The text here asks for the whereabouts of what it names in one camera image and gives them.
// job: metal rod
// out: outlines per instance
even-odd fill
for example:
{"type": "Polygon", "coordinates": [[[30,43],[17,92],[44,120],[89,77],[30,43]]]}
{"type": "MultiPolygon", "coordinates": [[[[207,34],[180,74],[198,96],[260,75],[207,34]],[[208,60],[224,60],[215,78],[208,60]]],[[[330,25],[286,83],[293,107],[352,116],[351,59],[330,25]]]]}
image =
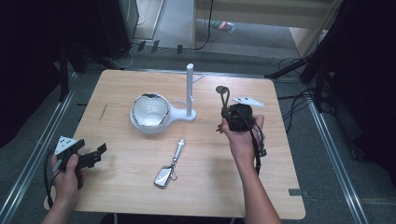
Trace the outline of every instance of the metal rod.
{"type": "Polygon", "coordinates": [[[194,65],[187,65],[187,117],[191,116],[192,111],[192,75],[194,73],[194,65]]]}

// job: metal rail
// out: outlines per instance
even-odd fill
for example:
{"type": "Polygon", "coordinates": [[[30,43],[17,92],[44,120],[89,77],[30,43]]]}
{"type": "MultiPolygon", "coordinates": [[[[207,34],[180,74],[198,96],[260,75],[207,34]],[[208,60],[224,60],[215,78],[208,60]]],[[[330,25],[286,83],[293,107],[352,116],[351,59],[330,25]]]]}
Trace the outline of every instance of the metal rail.
{"type": "Polygon", "coordinates": [[[329,154],[332,168],[340,183],[341,190],[344,192],[346,203],[349,206],[350,212],[355,220],[355,223],[369,223],[369,220],[361,206],[361,200],[349,178],[346,168],[338,154],[337,148],[332,140],[332,136],[327,128],[326,122],[321,114],[317,111],[314,104],[309,104],[311,113],[314,117],[315,123],[318,126],[319,133],[322,137],[324,146],[329,154]]]}

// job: black device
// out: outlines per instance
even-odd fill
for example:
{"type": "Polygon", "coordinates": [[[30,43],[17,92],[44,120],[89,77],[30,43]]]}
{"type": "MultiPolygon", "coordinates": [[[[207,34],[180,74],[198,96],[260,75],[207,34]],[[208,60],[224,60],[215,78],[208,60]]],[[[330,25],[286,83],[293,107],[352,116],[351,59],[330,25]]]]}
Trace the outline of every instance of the black device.
{"type": "Polygon", "coordinates": [[[222,101],[221,116],[227,119],[230,131],[234,132],[250,132],[251,141],[254,148],[254,155],[256,157],[256,172],[257,175],[260,173],[260,168],[262,167],[262,162],[260,157],[266,156],[267,151],[264,148],[264,141],[262,130],[260,127],[255,128],[256,120],[253,118],[253,109],[250,105],[230,105],[227,106],[228,100],[230,99],[230,89],[224,86],[217,86],[216,92],[220,94],[222,101]],[[224,100],[224,94],[227,93],[227,98],[224,100]],[[257,143],[257,139],[253,134],[252,129],[256,129],[258,132],[258,137],[260,141],[260,146],[257,143]]]}
{"type": "MultiPolygon", "coordinates": [[[[78,154],[78,151],[85,146],[84,139],[77,141],[73,146],[57,155],[58,161],[62,161],[59,165],[59,170],[66,172],[67,162],[73,154],[78,154]]],[[[78,180],[78,188],[81,189],[83,186],[81,174],[79,170],[82,168],[92,168],[97,162],[101,161],[102,154],[106,151],[106,143],[102,144],[96,151],[79,156],[78,165],[76,166],[76,177],[78,180]]]]}
{"type": "MultiPolygon", "coordinates": [[[[67,162],[69,161],[70,157],[73,154],[78,155],[78,151],[84,146],[85,146],[85,141],[84,141],[84,139],[81,139],[81,140],[77,141],[74,145],[68,147],[67,149],[65,149],[64,151],[59,153],[57,155],[58,162],[55,164],[55,167],[53,167],[54,170],[55,171],[58,170],[58,174],[59,174],[59,172],[66,172],[67,162]]],[[[82,177],[81,177],[79,170],[82,168],[86,168],[86,167],[92,168],[97,162],[102,160],[101,156],[106,150],[107,150],[106,143],[104,143],[101,146],[99,146],[99,148],[97,148],[97,150],[94,152],[87,153],[82,156],[78,155],[78,164],[75,169],[76,178],[78,180],[78,189],[81,189],[83,186],[82,177]]],[[[52,186],[53,181],[55,180],[56,176],[58,175],[58,174],[55,175],[55,177],[52,178],[52,181],[49,184],[48,177],[47,177],[47,165],[49,163],[49,158],[50,158],[51,154],[52,154],[52,151],[49,151],[49,153],[46,156],[45,162],[44,162],[44,185],[46,187],[47,201],[49,204],[49,208],[51,208],[53,206],[53,200],[50,195],[50,187],[52,186]]]]}
{"type": "Polygon", "coordinates": [[[230,105],[227,106],[230,98],[230,90],[227,87],[217,86],[216,92],[221,95],[222,108],[221,116],[227,119],[229,128],[235,132],[247,132],[254,128],[253,110],[250,105],[230,105]]]}

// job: person's right hand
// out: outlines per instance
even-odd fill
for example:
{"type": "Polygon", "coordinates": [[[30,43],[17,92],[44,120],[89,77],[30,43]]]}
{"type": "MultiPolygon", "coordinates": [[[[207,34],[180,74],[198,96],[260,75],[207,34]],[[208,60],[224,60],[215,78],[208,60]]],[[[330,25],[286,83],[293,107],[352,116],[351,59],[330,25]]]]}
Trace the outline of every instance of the person's right hand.
{"type": "MultiPolygon", "coordinates": [[[[260,130],[262,130],[262,125],[264,124],[264,116],[258,115],[253,116],[253,118],[256,120],[256,124],[259,126],[256,127],[256,129],[260,128],[260,130]]],[[[241,165],[254,166],[254,146],[252,143],[250,132],[238,133],[230,131],[226,119],[222,120],[221,131],[227,135],[228,140],[230,141],[230,149],[233,154],[233,158],[235,159],[235,162],[237,164],[240,163],[241,165]]],[[[255,138],[259,141],[257,131],[254,129],[252,131],[255,135],[255,138]]]]}

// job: hand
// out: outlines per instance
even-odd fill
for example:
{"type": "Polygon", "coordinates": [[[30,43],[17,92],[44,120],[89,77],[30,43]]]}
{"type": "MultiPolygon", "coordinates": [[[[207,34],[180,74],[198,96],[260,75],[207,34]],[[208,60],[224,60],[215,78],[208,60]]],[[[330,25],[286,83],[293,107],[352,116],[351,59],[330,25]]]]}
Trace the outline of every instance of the hand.
{"type": "MultiPolygon", "coordinates": [[[[56,156],[51,158],[52,167],[56,164],[56,156]]],[[[54,173],[56,198],[55,203],[44,217],[42,224],[66,224],[67,220],[79,198],[78,181],[76,177],[76,166],[78,165],[78,155],[70,157],[66,165],[66,172],[54,173]]]]}
{"type": "MultiPolygon", "coordinates": [[[[52,167],[55,165],[57,159],[53,155],[51,158],[52,167]]],[[[60,205],[67,211],[72,211],[79,199],[78,181],[75,174],[76,166],[78,165],[78,155],[73,154],[66,165],[66,172],[60,171],[54,173],[56,198],[55,204],[60,205]]]]}
{"type": "MultiPolygon", "coordinates": [[[[256,127],[256,129],[262,130],[262,125],[264,124],[264,116],[263,115],[258,115],[258,116],[253,116],[253,118],[256,121],[256,124],[259,127],[256,127]]],[[[233,154],[233,158],[235,159],[235,162],[237,164],[242,164],[242,165],[248,165],[248,166],[254,166],[254,147],[252,144],[252,138],[250,135],[250,132],[244,132],[244,133],[238,133],[238,132],[233,132],[230,131],[228,122],[226,119],[222,120],[220,130],[225,133],[228,137],[228,140],[230,141],[230,149],[233,154]]],[[[252,130],[255,138],[259,141],[257,131],[252,130]]]]}

